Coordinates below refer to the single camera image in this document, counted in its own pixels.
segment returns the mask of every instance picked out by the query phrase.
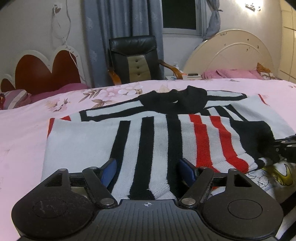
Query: red trim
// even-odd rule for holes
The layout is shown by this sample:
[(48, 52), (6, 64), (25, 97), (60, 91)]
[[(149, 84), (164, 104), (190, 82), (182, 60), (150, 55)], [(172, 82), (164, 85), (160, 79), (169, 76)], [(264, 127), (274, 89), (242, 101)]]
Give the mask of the red trim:
[(52, 131), (52, 126), (54, 125), (54, 118), (49, 119), (49, 125), (48, 125), (48, 133), (47, 137), (49, 136), (50, 132)]
[(196, 138), (196, 167), (210, 167), (215, 172), (219, 172), (213, 167), (212, 164), (207, 126), (202, 123), (201, 117), (199, 115), (189, 115), (189, 117), (190, 121), (194, 125), (194, 133)]
[(70, 116), (65, 116), (65, 117), (61, 118), (61, 120), (71, 121), (71, 118), (70, 118)]
[(219, 130), (222, 151), (226, 161), (241, 172), (248, 172), (249, 165), (245, 160), (237, 157), (232, 146), (231, 133), (222, 124), (220, 116), (210, 116), (210, 119), (213, 126)]
[(262, 102), (264, 103), (264, 104), (266, 104), (266, 102), (264, 101), (264, 99), (263, 99), (263, 97), (261, 96), (261, 94), (258, 94), (259, 95), (259, 97), (260, 97), (260, 99), (262, 100)]

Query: striped pillow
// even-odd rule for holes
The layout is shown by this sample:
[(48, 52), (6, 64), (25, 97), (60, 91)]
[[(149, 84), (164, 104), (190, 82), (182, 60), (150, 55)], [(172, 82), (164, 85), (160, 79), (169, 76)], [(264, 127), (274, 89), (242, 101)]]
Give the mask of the striped pillow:
[(10, 110), (31, 103), (31, 94), (25, 90), (13, 90), (0, 93), (0, 110)]

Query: window frame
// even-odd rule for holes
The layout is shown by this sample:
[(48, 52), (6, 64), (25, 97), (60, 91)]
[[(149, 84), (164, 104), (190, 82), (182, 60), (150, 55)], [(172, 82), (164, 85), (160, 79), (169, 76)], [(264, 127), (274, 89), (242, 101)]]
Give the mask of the window frame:
[[(160, 0), (161, 18), (163, 20), (163, 5)], [(206, 0), (195, 0), (195, 16), (199, 17), (196, 21), (196, 30), (184, 28), (164, 28), (163, 34), (180, 34), (180, 35), (193, 35), (204, 37), (207, 30), (207, 3)]]

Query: wooden armrest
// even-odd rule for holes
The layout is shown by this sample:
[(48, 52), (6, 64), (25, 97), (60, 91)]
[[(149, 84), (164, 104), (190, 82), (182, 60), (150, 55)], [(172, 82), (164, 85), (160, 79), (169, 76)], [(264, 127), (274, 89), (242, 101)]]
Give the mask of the wooden armrest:
[(164, 66), (164, 67), (170, 69), (171, 71), (173, 71), (174, 75), (177, 77), (177, 80), (182, 80), (183, 79), (183, 76), (182, 76), (181, 72), (176, 67), (167, 64), (166, 62), (162, 61), (161, 59), (159, 59), (158, 62), (162, 66)]
[(108, 68), (108, 73), (109, 73), (114, 85), (121, 85), (120, 77), (114, 72), (114, 69), (112, 67)]

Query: crosshair symbol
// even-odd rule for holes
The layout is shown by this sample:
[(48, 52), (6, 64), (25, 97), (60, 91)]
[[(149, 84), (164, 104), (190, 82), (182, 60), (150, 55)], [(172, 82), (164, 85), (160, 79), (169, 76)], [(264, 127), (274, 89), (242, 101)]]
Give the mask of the crosshair symbol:
[(150, 202), (146, 202), (146, 203), (144, 203), (143, 205), (145, 205), (146, 207), (150, 207), (150, 206), (153, 205), (153, 204), (150, 203)]

